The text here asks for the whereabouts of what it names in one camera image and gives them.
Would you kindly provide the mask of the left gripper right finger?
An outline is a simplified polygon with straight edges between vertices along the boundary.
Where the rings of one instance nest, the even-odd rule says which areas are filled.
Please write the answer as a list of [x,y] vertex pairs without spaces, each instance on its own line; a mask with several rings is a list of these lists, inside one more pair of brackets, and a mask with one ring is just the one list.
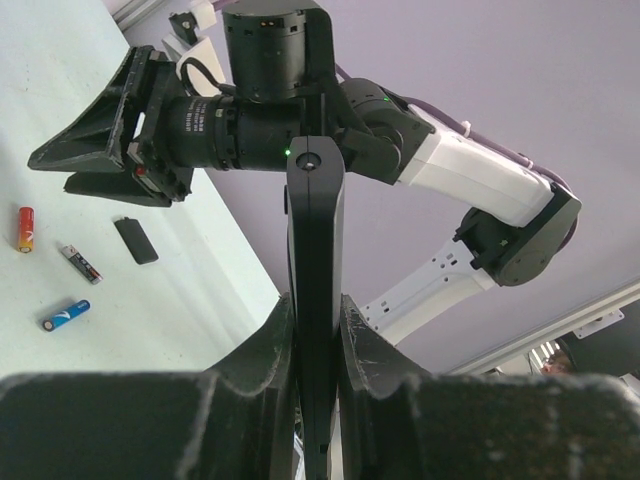
[[348,479],[635,479],[639,402],[602,375],[434,375],[354,301],[340,318]]

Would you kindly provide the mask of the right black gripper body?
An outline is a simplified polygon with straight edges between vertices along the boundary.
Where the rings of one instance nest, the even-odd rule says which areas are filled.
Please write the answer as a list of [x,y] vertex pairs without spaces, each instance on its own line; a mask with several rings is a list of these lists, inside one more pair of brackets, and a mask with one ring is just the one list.
[[193,170],[181,167],[170,152],[169,110],[186,94],[175,64],[151,46],[132,47],[127,78],[128,94],[136,116],[144,121],[127,140],[126,173],[121,202],[135,205],[170,205],[191,193]]

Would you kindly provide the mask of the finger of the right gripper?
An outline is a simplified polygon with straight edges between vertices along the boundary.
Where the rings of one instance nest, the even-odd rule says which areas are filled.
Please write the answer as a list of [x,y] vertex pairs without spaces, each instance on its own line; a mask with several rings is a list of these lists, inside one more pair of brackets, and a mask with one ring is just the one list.
[[141,206],[171,206],[174,198],[165,180],[164,174],[158,175],[150,169],[120,173],[81,172],[66,180],[64,192]]
[[138,53],[132,48],[105,89],[67,128],[31,153],[36,171],[119,173],[124,146],[132,138],[138,101],[133,84]]

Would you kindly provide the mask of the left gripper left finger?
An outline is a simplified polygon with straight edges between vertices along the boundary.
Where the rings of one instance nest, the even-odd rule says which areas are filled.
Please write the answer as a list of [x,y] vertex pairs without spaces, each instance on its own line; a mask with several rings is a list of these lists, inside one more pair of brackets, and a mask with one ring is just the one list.
[[201,372],[21,374],[1,383],[5,479],[288,479],[290,300]]

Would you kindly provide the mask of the black battery cover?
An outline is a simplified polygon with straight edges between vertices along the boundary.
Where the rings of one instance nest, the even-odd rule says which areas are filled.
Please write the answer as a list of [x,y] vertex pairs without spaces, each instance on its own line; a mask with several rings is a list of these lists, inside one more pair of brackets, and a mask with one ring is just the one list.
[[137,219],[124,217],[114,222],[132,258],[138,265],[155,262],[159,256]]

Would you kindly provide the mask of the red yellow battery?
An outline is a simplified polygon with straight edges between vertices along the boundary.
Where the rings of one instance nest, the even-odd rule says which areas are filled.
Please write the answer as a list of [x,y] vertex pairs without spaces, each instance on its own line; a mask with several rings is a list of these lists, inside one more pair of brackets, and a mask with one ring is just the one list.
[[19,231],[17,249],[21,253],[30,253],[34,248],[35,213],[31,207],[19,208]]

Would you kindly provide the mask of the black remote control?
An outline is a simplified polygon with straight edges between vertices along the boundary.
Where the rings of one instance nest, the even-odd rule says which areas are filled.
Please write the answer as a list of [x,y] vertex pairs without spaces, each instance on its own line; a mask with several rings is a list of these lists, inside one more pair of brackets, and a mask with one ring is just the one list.
[[342,301],[342,154],[326,136],[292,140],[287,157],[288,264],[305,473],[328,479]]

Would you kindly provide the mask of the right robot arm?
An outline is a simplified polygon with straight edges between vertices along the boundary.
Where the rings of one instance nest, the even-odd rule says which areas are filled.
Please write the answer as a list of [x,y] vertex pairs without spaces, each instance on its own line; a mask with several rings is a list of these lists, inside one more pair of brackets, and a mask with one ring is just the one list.
[[460,301],[538,277],[581,208],[554,173],[335,62],[313,1],[196,1],[170,18],[182,52],[130,49],[108,86],[28,165],[70,194],[168,207],[198,168],[287,176],[292,315],[302,347],[336,335],[344,177],[466,203],[451,240],[362,310],[398,343]]

